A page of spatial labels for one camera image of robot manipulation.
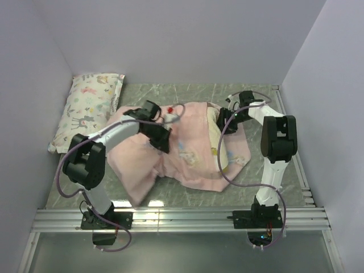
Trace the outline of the cream yellow-edged pillow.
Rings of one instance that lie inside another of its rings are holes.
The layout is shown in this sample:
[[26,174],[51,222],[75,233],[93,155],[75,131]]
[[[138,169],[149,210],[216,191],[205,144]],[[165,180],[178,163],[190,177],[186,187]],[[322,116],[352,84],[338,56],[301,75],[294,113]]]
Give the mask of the cream yellow-edged pillow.
[[228,165],[229,165],[229,160],[228,160],[228,154],[227,154],[227,150],[226,150],[226,146],[225,146],[225,142],[224,140],[221,141],[221,147],[220,147],[220,153],[218,153],[218,144],[220,141],[220,137],[221,137],[221,131],[218,128],[216,122],[217,122],[217,118],[219,115],[219,111],[211,106],[207,107],[207,121],[208,121],[208,130],[209,130],[209,139],[210,139],[210,146],[211,146],[211,152],[213,155],[213,159],[216,165],[216,169],[217,171],[219,171],[219,167],[218,167],[218,155],[220,156],[220,163],[221,163],[221,167],[222,170],[224,172],[228,171]]

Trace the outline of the pink pillowcase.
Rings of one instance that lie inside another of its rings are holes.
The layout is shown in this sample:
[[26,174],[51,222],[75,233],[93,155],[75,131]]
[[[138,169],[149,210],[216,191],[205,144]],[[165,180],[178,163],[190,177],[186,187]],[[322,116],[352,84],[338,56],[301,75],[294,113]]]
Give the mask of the pink pillowcase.
[[218,155],[218,167],[211,152],[207,107],[220,112],[220,106],[211,102],[189,102],[181,120],[171,125],[170,152],[165,154],[152,145],[143,134],[137,134],[114,147],[107,154],[107,162],[121,181],[130,203],[138,206],[146,198],[157,177],[171,177],[184,187],[203,191],[222,192],[251,159],[243,125],[234,134],[220,137],[224,140],[229,160],[224,172]]

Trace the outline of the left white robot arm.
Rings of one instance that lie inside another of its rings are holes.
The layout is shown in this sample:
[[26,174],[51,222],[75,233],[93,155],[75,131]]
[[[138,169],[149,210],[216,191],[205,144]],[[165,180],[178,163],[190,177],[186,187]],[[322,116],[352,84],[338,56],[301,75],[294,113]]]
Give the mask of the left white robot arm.
[[146,101],[141,108],[127,110],[100,131],[90,135],[76,134],[72,138],[57,171],[79,187],[77,193],[83,195],[88,207],[84,213],[86,221],[100,229],[122,228],[113,202],[101,184],[107,153],[124,140],[143,134],[150,145],[167,154],[171,125],[179,119],[180,116],[173,112],[162,114],[157,104]]

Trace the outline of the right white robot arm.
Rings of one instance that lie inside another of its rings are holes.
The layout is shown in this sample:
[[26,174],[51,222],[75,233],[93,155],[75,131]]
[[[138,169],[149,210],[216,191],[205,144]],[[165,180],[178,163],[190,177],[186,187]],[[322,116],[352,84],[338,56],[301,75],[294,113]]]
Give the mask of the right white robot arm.
[[262,127],[262,179],[250,210],[233,214],[234,225],[243,229],[282,228],[286,212],[279,211],[279,205],[284,204],[279,189],[288,163],[297,153],[296,118],[277,112],[269,106],[270,97],[263,94],[255,98],[252,90],[230,94],[226,101],[229,106],[220,109],[217,120],[222,135],[236,133],[240,123],[251,119]]

